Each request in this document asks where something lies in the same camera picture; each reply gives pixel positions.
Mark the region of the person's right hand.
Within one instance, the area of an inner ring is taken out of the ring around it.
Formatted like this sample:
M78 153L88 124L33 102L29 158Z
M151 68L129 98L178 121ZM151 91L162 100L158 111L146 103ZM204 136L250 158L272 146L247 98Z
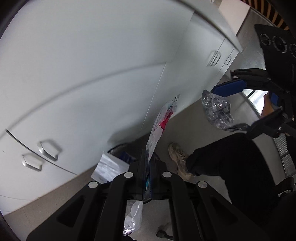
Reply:
M261 117L265 117L269 114L271 114L272 112L274 112L271 100L269 99L269 95L268 93L264 95L264 106L261 112Z

